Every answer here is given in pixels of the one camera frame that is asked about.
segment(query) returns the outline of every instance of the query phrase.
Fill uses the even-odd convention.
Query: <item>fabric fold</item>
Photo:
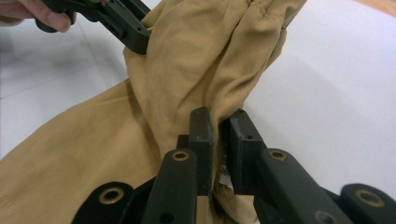
[[[147,55],[124,51],[129,78],[76,105],[0,161],[0,223],[70,223],[98,186],[137,188],[188,133],[190,112],[210,110],[214,200],[198,223],[253,223],[251,198],[219,183],[219,125],[279,56],[304,0],[163,0],[143,20]]]

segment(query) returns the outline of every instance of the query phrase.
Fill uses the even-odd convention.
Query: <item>metal rivet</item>
[[[99,202],[102,204],[113,204],[123,197],[123,190],[118,187],[105,189],[99,196]]]
[[[383,207],[385,205],[384,200],[382,200],[377,194],[366,190],[366,189],[358,189],[356,190],[356,197],[361,200],[363,203],[367,203],[372,207]]]
[[[184,161],[189,158],[189,153],[185,151],[177,151],[172,155],[174,161]]]
[[[279,150],[271,150],[268,152],[268,154],[272,159],[277,161],[284,161],[288,157],[288,155]]]

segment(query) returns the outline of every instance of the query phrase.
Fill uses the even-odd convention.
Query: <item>crumpled garment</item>
[[[279,56],[303,4],[162,1],[142,21],[151,31],[147,55],[124,51],[129,79],[50,120],[0,161],[0,223],[70,223],[97,187],[137,188],[201,106],[215,135],[216,200],[198,198],[197,223],[254,223],[251,199],[219,183],[219,124]]]

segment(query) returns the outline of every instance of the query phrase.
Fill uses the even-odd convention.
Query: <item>tan cloth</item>
[[[14,26],[20,24],[21,22],[23,22],[23,19],[10,18],[0,15],[0,26]]]
[[[218,125],[242,107],[280,54],[304,0],[166,0],[143,23],[147,55],[125,50],[129,79],[55,117],[0,161],[0,223],[70,223],[98,186],[138,187],[210,108]],[[214,174],[222,155],[216,145]],[[253,223],[251,201],[214,180],[218,204],[200,197],[198,223]]]

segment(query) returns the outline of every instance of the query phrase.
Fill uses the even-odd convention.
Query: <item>black plastic part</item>
[[[73,224],[139,224],[155,178],[137,189],[111,182],[94,190],[78,209]]]
[[[209,111],[200,107],[190,113],[189,149],[197,157],[198,195],[212,195],[212,166],[214,139]]]
[[[57,13],[74,15],[81,13],[89,21],[101,22],[108,31],[128,49],[138,54],[146,54],[150,32],[140,22],[149,8],[139,0],[43,0]],[[70,18],[74,24],[75,17]],[[49,33],[56,30],[36,20],[37,27]]]
[[[148,198],[142,224],[195,223],[196,157],[188,149],[165,154]]]
[[[127,204],[133,198],[133,193],[134,189],[124,183],[104,184],[88,197],[79,208],[72,223],[121,224],[125,218]]]
[[[396,223],[396,202],[379,189],[363,184],[346,185],[341,190],[339,201],[355,223]]]
[[[258,195],[264,190],[272,196],[285,223],[352,223],[288,152],[267,148],[256,164],[261,182],[257,186],[265,186],[257,189]]]
[[[223,124],[227,168],[235,194],[253,195],[256,167],[254,160],[266,148],[262,137],[242,109],[234,112]]]
[[[123,223],[140,224],[154,182],[155,182],[155,178],[152,178],[148,182],[146,182],[145,184],[139,186],[139,188],[134,190],[134,197],[128,203],[128,208],[126,210],[126,215]]]

